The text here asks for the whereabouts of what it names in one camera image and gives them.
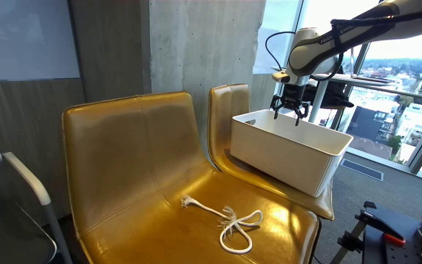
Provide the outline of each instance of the chair leg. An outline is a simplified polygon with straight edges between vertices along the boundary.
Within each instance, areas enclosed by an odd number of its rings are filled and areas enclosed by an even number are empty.
[[[67,249],[67,245],[62,233],[62,229],[60,228],[60,224],[58,223],[58,219],[56,218],[55,211],[53,210],[52,204],[49,203],[47,205],[43,205],[42,207],[45,209],[45,212],[47,213],[48,222],[53,231],[53,235],[55,236],[56,244],[60,247],[60,252],[63,256],[65,264],[73,264],[73,261],[69,254],[69,250]]]

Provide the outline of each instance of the rope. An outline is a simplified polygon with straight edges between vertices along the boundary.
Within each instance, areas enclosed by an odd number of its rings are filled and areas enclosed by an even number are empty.
[[[221,214],[218,211],[215,211],[214,209],[211,209],[209,207],[202,205],[200,202],[198,202],[197,200],[189,197],[188,195],[185,195],[184,197],[182,197],[182,199],[181,199],[182,207],[187,208],[187,205],[189,205],[191,203],[196,204],[197,206],[205,209],[206,211],[217,214],[218,216],[223,218],[223,220],[219,221],[221,223],[221,225],[219,227],[224,228],[223,231],[221,232],[221,235],[219,236],[219,243],[221,244],[221,247],[223,247],[223,249],[225,251],[230,252],[230,253],[234,253],[234,254],[245,254],[252,249],[252,239],[247,235],[247,233],[245,233],[245,231],[239,225],[241,224],[241,225],[246,226],[246,227],[253,227],[253,226],[260,224],[261,221],[263,220],[263,213],[260,210],[256,210],[255,212],[247,215],[246,217],[242,217],[240,219],[237,219],[236,213],[229,206],[225,206],[224,209],[222,209],[223,212],[228,214],[228,216],[226,216],[224,214]],[[260,219],[258,219],[256,222],[253,222],[253,223],[243,222],[243,221],[253,217],[255,214],[260,215]],[[231,249],[230,247],[228,247],[224,244],[223,238],[224,239],[226,238],[226,233],[227,233],[228,230],[232,235],[232,227],[237,229],[245,237],[245,239],[248,241],[248,247],[246,249]]]

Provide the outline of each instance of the black chair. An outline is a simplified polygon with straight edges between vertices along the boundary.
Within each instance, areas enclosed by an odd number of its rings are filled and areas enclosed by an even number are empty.
[[[2,157],[17,170],[37,195],[47,213],[56,243],[19,205],[14,202],[0,201],[0,263],[49,263],[59,251],[65,263],[72,264],[47,190],[14,154],[0,153],[0,164]]]

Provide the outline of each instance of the table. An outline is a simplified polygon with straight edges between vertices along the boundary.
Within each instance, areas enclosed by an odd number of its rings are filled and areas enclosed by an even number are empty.
[[[328,74],[314,74],[315,77],[318,78],[325,78],[328,77]],[[328,82],[342,82],[348,85],[355,85],[355,86],[369,86],[369,87],[379,87],[379,86],[392,86],[392,83],[383,83],[383,82],[374,82],[368,80],[359,80],[349,75],[343,74],[335,74],[332,78],[326,81],[321,81],[318,83],[317,93],[315,94],[315,99],[312,104],[312,111],[310,112],[310,117],[308,118],[309,122],[315,122],[315,118],[317,117],[318,110],[320,109],[320,105],[322,105],[322,99],[325,95],[325,91],[327,89]]]
[[[368,208],[367,212],[375,215],[382,219],[384,222],[389,224],[393,229],[399,232],[407,243],[416,242],[419,243],[419,239],[415,236],[417,227],[421,224],[421,221],[413,219],[402,213],[396,212],[392,209],[383,207],[382,205],[375,203],[377,209]],[[362,263],[363,264],[385,264],[386,259],[384,255],[385,248],[382,245],[382,232],[373,227],[367,226],[364,231],[364,250],[362,251]]]

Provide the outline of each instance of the gold leather chair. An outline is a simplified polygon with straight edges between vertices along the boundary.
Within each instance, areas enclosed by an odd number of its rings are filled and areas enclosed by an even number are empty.
[[[231,156],[231,120],[249,112],[248,102],[246,84],[224,85],[210,90],[208,151],[214,165],[226,174],[305,207],[323,219],[334,220],[333,181],[314,198]]]
[[[89,262],[310,262],[319,218],[214,168],[201,151],[187,92],[71,107],[63,133],[75,229]],[[260,209],[261,224],[243,227],[251,251],[224,251],[218,216],[182,208],[184,194],[216,210],[228,205],[238,218]],[[240,234],[227,237],[228,246],[247,247]]]

